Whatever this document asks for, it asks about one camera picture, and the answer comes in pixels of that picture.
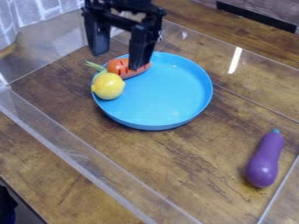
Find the wooden table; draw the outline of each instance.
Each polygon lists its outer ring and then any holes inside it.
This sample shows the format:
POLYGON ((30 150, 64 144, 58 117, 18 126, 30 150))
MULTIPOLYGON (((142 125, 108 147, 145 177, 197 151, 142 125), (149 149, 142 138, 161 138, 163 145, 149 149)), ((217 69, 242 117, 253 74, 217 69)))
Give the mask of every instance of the wooden table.
MULTIPOLYGON (((299 67, 298 36, 193 2, 162 0, 159 4, 175 23, 299 67)), ((225 60, 215 43, 207 39, 199 43, 199 49, 205 51, 207 46, 213 52, 209 55, 206 49, 207 61, 195 56, 198 48, 189 43, 167 46, 169 51, 190 56, 210 68, 218 85, 201 119, 166 132, 143 132, 118 125, 90 98, 92 71, 82 64, 84 60, 104 63, 127 53, 127 47, 116 41, 106 56, 94 58, 83 47, 12 83, 12 88, 203 223, 255 223, 295 159, 298 107, 287 105, 298 101, 293 96, 298 93, 293 85, 298 77, 263 73, 269 64, 262 58, 255 61, 250 54, 245 69, 250 71, 255 65, 259 78, 253 76, 249 83, 242 77, 225 79, 222 71, 213 68, 213 63, 225 60), (251 91, 261 81, 287 85, 287 91, 281 92, 286 105, 251 91), (253 149, 274 125, 287 133, 281 171, 275 184, 259 190, 249 185, 242 173, 253 149)), ((0 120, 2 177, 50 223, 142 222, 4 115, 0 120)))

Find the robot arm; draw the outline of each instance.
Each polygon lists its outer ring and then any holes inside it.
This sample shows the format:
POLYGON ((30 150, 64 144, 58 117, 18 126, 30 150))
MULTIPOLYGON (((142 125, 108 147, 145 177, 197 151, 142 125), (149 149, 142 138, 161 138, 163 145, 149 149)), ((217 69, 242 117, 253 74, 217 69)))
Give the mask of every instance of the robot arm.
POLYGON ((110 49, 110 29, 115 26, 131 32, 129 47, 129 68, 137 70, 150 62, 155 43, 161 36, 166 10, 157 7, 151 0, 86 0, 83 8, 88 47, 95 56, 110 49), (145 13, 142 22, 120 17, 111 10, 145 13))

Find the blue plate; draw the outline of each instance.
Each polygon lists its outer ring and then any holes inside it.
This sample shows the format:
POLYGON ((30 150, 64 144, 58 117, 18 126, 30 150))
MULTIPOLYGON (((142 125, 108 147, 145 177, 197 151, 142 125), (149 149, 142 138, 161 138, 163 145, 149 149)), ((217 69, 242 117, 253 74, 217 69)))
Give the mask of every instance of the blue plate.
POLYGON ((100 100, 94 93, 92 97, 116 122, 139 130, 169 130, 190 122, 210 104, 211 78, 198 64, 175 54, 154 52, 151 61, 151 68, 126 80, 115 100, 100 100))

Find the lemon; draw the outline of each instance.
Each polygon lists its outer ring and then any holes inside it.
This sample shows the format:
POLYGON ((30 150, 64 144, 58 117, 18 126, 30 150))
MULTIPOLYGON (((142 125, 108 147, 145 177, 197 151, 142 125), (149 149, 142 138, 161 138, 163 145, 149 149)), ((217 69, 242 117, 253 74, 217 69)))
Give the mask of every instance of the lemon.
POLYGON ((126 82, 115 73, 100 74, 91 85, 91 91, 103 100, 112 100, 118 98, 125 90, 126 82))

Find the purple eggplant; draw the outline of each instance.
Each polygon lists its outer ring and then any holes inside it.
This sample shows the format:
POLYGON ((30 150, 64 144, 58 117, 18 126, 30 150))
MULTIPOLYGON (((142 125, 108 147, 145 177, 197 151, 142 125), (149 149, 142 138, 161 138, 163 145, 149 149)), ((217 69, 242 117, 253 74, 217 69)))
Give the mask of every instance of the purple eggplant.
POLYGON ((271 186, 277 180, 278 161, 285 147, 279 129, 269 132, 247 165, 247 181, 257 187, 271 186))

